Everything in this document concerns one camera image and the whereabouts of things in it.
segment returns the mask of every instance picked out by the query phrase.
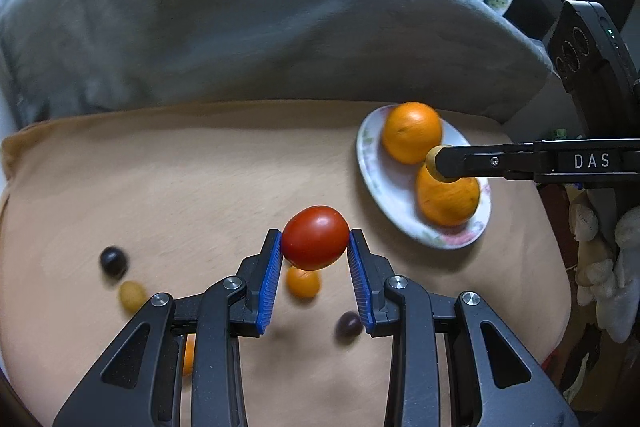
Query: orange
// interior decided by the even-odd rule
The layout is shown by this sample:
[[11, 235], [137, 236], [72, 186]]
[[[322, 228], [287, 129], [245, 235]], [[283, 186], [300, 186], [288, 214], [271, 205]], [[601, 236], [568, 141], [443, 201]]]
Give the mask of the orange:
[[442, 183], [420, 167], [415, 181], [418, 206], [427, 219], [441, 227], [456, 227], [474, 215], [480, 201], [480, 185], [475, 178]]
[[188, 377], [193, 372], [193, 351], [196, 347], [196, 336], [187, 335], [187, 344], [184, 346], [184, 362], [182, 363], [182, 375]]
[[440, 145], [442, 124], [434, 109], [420, 102], [394, 108], [382, 130], [382, 145], [400, 163], [424, 162], [427, 153]]
[[296, 297], [310, 299], [320, 291], [318, 271], [307, 271], [291, 266], [287, 270], [287, 287]]

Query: black device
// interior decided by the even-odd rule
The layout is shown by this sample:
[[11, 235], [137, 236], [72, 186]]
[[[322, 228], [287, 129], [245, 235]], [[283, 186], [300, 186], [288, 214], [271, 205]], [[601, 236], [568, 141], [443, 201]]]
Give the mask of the black device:
[[500, 176], [543, 184], [581, 183], [585, 188], [620, 187], [640, 183], [640, 139], [443, 147], [435, 156], [435, 167], [449, 180]]
[[[565, 1], [547, 51], [586, 138], [640, 138], [638, 73], [600, 4]], [[640, 184], [619, 180], [614, 188], [593, 190], [591, 200], [601, 223], [615, 223], [640, 204]], [[605, 227], [604, 233], [615, 248], [611, 229]]]

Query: red tomato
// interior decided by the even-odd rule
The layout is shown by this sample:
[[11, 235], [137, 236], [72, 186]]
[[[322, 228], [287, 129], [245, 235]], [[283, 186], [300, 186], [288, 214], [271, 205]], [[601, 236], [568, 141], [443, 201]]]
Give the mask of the red tomato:
[[319, 270], [338, 260], [349, 242], [349, 225], [330, 206], [310, 206], [282, 231], [280, 250], [301, 270]]

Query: blue gripper pad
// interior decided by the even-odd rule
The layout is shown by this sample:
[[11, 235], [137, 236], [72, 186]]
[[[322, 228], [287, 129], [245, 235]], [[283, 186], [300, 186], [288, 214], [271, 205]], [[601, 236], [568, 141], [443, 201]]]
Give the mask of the blue gripper pad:
[[371, 308], [371, 289], [367, 281], [360, 251], [353, 237], [353, 232], [349, 233], [349, 242], [347, 244], [347, 258], [349, 261], [349, 270], [351, 271], [351, 282], [353, 282], [353, 291], [356, 294], [356, 303], [358, 305], [358, 313], [360, 320], [365, 327], [367, 333], [371, 333], [374, 326], [373, 312]]
[[260, 293], [258, 293], [258, 311], [256, 317], [256, 327], [258, 333], [263, 334], [271, 322], [271, 312], [276, 299], [278, 280], [280, 279], [280, 268], [282, 267], [282, 254], [280, 253], [280, 239], [282, 233], [278, 234], [271, 247], [269, 262], [267, 264]]

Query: metal screw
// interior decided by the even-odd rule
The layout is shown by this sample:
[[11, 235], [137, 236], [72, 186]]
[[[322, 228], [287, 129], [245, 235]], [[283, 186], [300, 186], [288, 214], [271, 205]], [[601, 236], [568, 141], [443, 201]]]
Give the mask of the metal screw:
[[227, 277], [222, 283], [222, 285], [227, 290], [235, 290], [236, 288], [239, 288], [240, 286], [242, 286], [242, 279], [236, 276]]
[[166, 293], [156, 293], [151, 297], [151, 304], [153, 304], [153, 306], [164, 306], [167, 302], [169, 302], [169, 295]]
[[393, 275], [387, 280], [389, 281], [389, 286], [396, 289], [406, 288], [406, 286], [409, 284], [409, 281], [401, 275]]
[[469, 306], [475, 306], [480, 303], [480, 296], [476, 292], [464, 292], [462, 294], [462, 300]]

